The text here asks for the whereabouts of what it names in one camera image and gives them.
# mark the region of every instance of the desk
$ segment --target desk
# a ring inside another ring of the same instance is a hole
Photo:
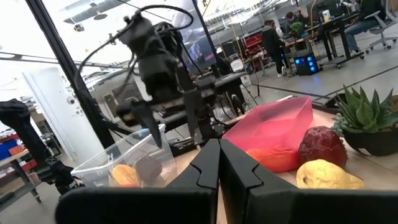
[[[350,14],[348,16],[339,16],[339,17],[336,17],[328,22],[324,22],[321,26],[316,25],[316,26],[313,26],[306,30],[306,32],[308,32],[308,31],[313,32],[315,29],[321,28],[320,35],[322,37],[323,44],[325,45],[325,51],[328,56],[328,62],[320,63],[320,68],[322,68],[322,66],[324,66],[324,65],[337,65],[337,67],[340,69],[340,65],[349,60],[352,60],[357,57],[360,57],[361,59],[364,58],[363,52],[356,54],[355,56],[351,56],[351,52],[348,48],[347,38],[344,33],[345,23],[354,19],[357,16],[358,16],[358,13]],[[331,34],[332,30],[336,29],[336,28],[338,29],[338,32],[340,34],[341,41],[342,41],[343,47],[344,47],[345,56],[342,56],[342,57],[339,57],[337,55],[336,46],[333,41],[333,36]]]
[[[267,72],[266,72],[266,70],[264,68],[264,62],[262,62],[262,60],[264,59],[265,55],[266,54],[264,52],[259,52],[256,55],[253,55],[252,57],[249,57],[248,59],[243,61],[243,63],[250,63],[250,62],[254,62],[256,60],[259,60],[260,61],[260,66],[261,66],[261,70],[262,70],[262,75],[266,77],[267,76]]]
[[[314,121],[312,126],[325,125],[331,127],[333,125],[332,117],[334,115],[314,110]],[[347,148],[348,161],[346,171],[365,182],[367,189],[373,190],[398,190],[398,167],[396,160],[398,154],[384,157],[364,156],[354,149],[350,148],[345,142]],[[198,154],[199,150],[188,152],[176,158],[177,172],[180,174],[190,163],[190,161]],[[278,176],[291,184],[296,185],[296,171],[283,172]],[[219,190],[217,223],[225,224],[226,214],[221,191]]]
[[[19,162],[17,161],[17,159],[20,159],[22,156],[25,156],[28,153],[29,151],[26,149],[23,152],[20,152],[14,156],[8,157],[7,159],[3,159],[0,161],[0,167],[11,164],[11,167],[15,170],[15,173],[12,175],[17,175],[25,183],[23,187],[14,191],[14,195],[11,198],[9,198],[0,205],[0,212],[29,192],[33,195],[36,201],[38,201],[39,203],[42,202],[39,194],[36,191],[36,186],[30,181],[29,177],[26,175],[25,171],[22,169],[22,167],[19,165]]]

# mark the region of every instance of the tabletop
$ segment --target tabletop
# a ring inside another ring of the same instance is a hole
[[[333,125],[332,117],[334,115],[321,111],[313,111],[312,126]],[[365,187],[373,190],[398,190],[398,154],[384,157],[365,156],[345,142],[348,154],[346,171],[356,177],[364,180]],[[176,158],[177,172],[180,174],[198,154],[199,150],[188,152]],[[283,172],[277,174],[280,178],[296,185],[296,171]],[[217,224],[226,224],[226,215],[223,203],[223,196],[219,190]]]
[[[6,165],[6,164],[8,164],[8,163],[10,163],[10,162],[12,162],[12,161],[14,161],[16,159],[19,159],[22,156],[27,155],[28,153],[29,153],[29,151],[27,149],[25,149],[25,150],[23,150],[22,152],[20,152],[20,153],[18,153],[16,155],[13,155],[11,157],[5,158],[5,159],[0,161],[0,167]]]

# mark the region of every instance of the office chair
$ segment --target office chair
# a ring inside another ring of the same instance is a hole
[[[383,44],[383,46],[387,47],[387,49],[390,49],[391,46],[387,45],[387,41],[388,40],[392,40],[395,43],[397,41],[397,39],[398,39],[398,37],[385,37],[384,34],[383,34],[383,32],[386,29],[388,29],[388,28],[392,27],[393,25],[397,24],[398,23],[398,19],[396,18],[396,15],[394,14],[394,12],[389,10],[389,6],[391,5],[390,4],[390,0],[383,0],[382,3],[384,4],[384,7],[386,8],[386,16],[387,16],[384,21],[382,21],[379,18],[379,16],[378,16],[380,11],[377,11],[377,12],[375,12],[373,14],[370,14],[370,15],[365,17],[365,19],[370,18],[370,17],[374,17],[374,18],[377,19],[377,21],[379,22],[379,26],[377,26],[375,28],[372,28],[372,29],[369,29],[369,31],[370,31],[371,34],[375,34],[375,35],[380,34],[381,35],[381,38],[379,40],[371,43],[369,45],[369,47],[366,48],[365,52],[367,54],[369,53],[369,49],[373,50],[373,47],[378,45],[378,44]]]

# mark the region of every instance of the person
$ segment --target person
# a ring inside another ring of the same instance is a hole
[[[278,78],[284,76],[286,74],[286,69],[282,58],[282,47],[285,47],[286,43],[278,36],[275,29],[275,22],[273,20],[265,21],[261,39],[262,46],[266,49],[268,55],[276,64]]]
[[[309,18],[308,14],[301,10],[301,8],[298,8],[299,15],[295,15],[293,12],[288,12],[286,14],[286,19],[287,19],[287,33],[290,34],[292,32],[292,29],[290,28],[290,25],[292,25],[295,22],[301,22],[303,25],[308,24]]]
[[[354,25],[345,29],[348,48],[354,54],[361,52],[354,36],[379,25],[375,17],[372,16],[367,19],[365,19],[365,17],[380,11],[377,16],[379,16],[382,21],[386,18],[386,12],[381,4],[381,0],[357,0],[357,2],[359,3],[359,16],[354,20]]]
[[[272,21],[272,22],[271,22],[271,26],[272,26],[272,28],[274,28],[274,29],[276,30],[276,32],[277,32],[277,34],[278,34],[278,36],[279,36],[279,39],[280,39],[281,41],[285,42],[285,40],[284,40],[285,34],[282,32],[282,29],[281,29],[280,27],[277,27],[277,26],[276,26],[275,21]],[[287,58],[285,57],[284,48],[281,47],[281,48],[280,48],[280,51],[281,51],[281,56],[282,56],[282,58],[283,58],[283,60],[284,60],[284,63],[285,63],[285,67],[286,67],[286,68],[289,68],[289,63],[288,63],[288,61],[287,61]]]

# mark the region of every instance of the metal frame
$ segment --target metal frame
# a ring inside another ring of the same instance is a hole
[[[84,85],[83,79],[78,77],[81,83],[79,86],[77,86],[74,81],[75,74],[77,72],[76,65],[72,60],[72,57],[70,56],[65,44],[63,43],[57,29],[55,28],[55,24],[53,23],[49,12],[45,8],[44,3],[42,0],[26,0],[26,3],[29,6],[29,9],[32,11],[32,14],[35,17],[38,25],[42,29],[45,38],[49,42],[54,55],[59,61],[65,76],[68,78],[71,84],[71,87],[75,91],[76,97],[80,102],[80,106],[86,114],[86,117],[93,127],[94,132],[98,136],[98,139],[104,148],[111,146],[115,143],[115,141],[112,138],[109,130],[101,124],[102,117],[94,104],[90,92],[88,91],[86,85]]]

